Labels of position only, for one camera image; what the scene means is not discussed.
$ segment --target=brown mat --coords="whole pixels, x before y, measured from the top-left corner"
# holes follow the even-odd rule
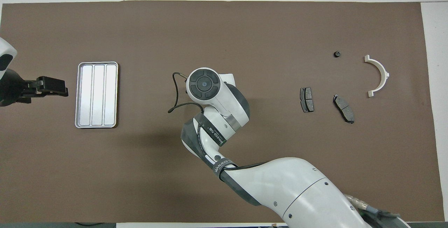
[[[237,164],[304,158],[404,220],[443,220],[419,3],[5,4],[0,36],[18,50],[10,67],[22,78],[61,78],[70,92],[0,109],[1,222],[281,222],[182,145],[197,108],[167,114],[171,73],[203,66],[234,73],[251,105],[221,149]],[[390,73],[371,98],[380,77],[366,54]],[[74,126],[77,65],[96,61],[120,64],[116,129]],[[312,113],[300,108],[306,86]]]

